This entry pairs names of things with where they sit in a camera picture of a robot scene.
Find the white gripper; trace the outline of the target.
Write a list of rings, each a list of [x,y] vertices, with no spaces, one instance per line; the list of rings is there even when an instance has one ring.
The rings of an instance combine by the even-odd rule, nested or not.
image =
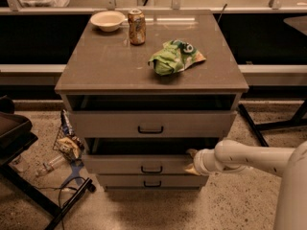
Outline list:
[[[209,175],[213,173],[215,155],[211,149],[188,149],[186,151],[193,159],[193,164],[189,164],[184,167],[187,173],[195,174],[196,171],[200,175]]]

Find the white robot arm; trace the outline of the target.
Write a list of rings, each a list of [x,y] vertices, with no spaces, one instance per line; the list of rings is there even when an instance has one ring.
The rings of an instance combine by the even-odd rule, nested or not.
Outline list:
[[[188,149],[188,173],[242,173],[251,168],[281,178],[273,230],[307,228],[307,142],[297,148],[251,147],[225,139],[214,149]]]

